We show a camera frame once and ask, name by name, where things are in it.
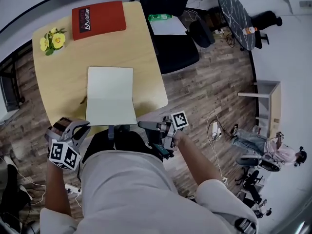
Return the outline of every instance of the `hand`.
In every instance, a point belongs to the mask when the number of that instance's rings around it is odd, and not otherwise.
[[[177,130],[174,135],[174,145],[179,146],[179,144],[184,141],[185,137],[187,137],[187,135],[184,132]]]

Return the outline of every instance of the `white paper sheet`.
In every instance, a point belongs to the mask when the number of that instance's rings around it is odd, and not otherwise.
[[[186,28],[177,17],[152,21],[150,24],[154,35],[186,35]]]
[[[86,120],[91,126],[136,124],[132,68],[89,67]]]

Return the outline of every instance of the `pink shirt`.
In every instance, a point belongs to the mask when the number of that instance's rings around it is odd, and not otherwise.
[[[273,158],[284,161],[285,165],[292,165],[297,159],[296,152],[292,148],[282,144],[277,149],[276,142],[273,139],[267,140],[264,145],[264,152],[271,154]]]

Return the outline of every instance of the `round dark table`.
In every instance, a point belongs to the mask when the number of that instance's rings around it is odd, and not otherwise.
[[[244,35],[242,31],[242,29],[253,26],[244,6],[239,0],[218,0],[218,2],[233,36],[243,48],[253,50],[255,45],[254,34]]]

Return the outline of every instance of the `parquet floor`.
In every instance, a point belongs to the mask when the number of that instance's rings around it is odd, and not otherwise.
[[[208,49],[198,48],[200,61],[175,73],[163,75],[169,104],[155,112],[140,117],[138,120],[162,120],[163,116],[185,110],[189,127],[185,132],[192,138],[204,155],[215,163],[214,154],[206,137],[206,120],[211,112],[216,112],[220,122],[228,131],[238,123],[250,130],[255,124],[255,99],[238,97],[237,92],[250,87],[253,81],[252,68],[247,52],[241,52],[239,46],[229,47],[225,40],[218,39]],[[27,54],[17,63],[19,89],[26,101],[21,109],[0,126],[0,156],[11,155],[19,172],[35,183],[45,184],[47,143],[44,133],[49,121],[42,104],[38,89],[32,53]],[[132,127],[146,140],[145,133],[138,127]],[[229,144],[229,138],[223,136],[215,145],[223,176],[229,179],[228,188],[236,193],[234,179],[241,173],[235,163],[239,150]],[[164,162],[179,193],[182,196],[193,195],[196,184],[179,152],[175,157]],[[65,172],[65,182],[80,186],[76,173]],[[19,183],[34,196],[33,203],[41,200],[40,186],[29,183],[19,176]],[[73,217],[82,218],[81,208],[70,195]],[[34,205],[27,221],[38,220],[44,201]],[[23,221],[28,214],[28,207],[22,211]]]

